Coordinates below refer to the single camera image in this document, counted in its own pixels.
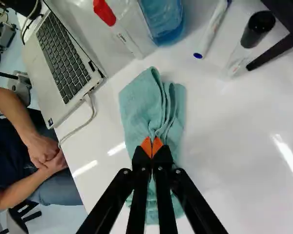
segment red cap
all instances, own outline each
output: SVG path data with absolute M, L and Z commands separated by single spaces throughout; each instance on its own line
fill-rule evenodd
M 116 17 L 105 0 L 93 0 L 93 10 L 108 26 L 116 23 Z

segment laptop keyboard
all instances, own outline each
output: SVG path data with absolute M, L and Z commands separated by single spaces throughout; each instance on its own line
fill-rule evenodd
M 53 13 L 42 23 L 36 36 L 63 101 L 67 104 L 91 80 L 91 76 L 65 27 Z

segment dark shirt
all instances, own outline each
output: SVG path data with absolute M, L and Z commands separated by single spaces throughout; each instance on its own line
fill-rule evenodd
M 30 162 L 27 147 L 7 119 L 0 119 L 0 187 L 8 187 L 25 177 Z

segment blue water jug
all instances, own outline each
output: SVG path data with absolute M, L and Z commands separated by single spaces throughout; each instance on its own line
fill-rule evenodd
M 138 0 L 157 45 L 174 42 L 183 29 L 182 0 Z

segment man's arm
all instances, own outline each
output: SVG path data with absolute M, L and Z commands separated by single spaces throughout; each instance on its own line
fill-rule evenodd
M 43 167 L 43 163 L 52 159 L 59 151 L 55 141 L 37 132 L 27 109 L 14 92 L 0 88 L 0 111 L 13 124 L 37 168 Z
M 12 208 L 20 204 L 54 173 L 67 168 L 62 151 L 51 161 L 46 162 L 46 164 L 48 168 L 38 169 L 32 175 L 12 184 L 6 190 L 0 190 L 0 210 Z

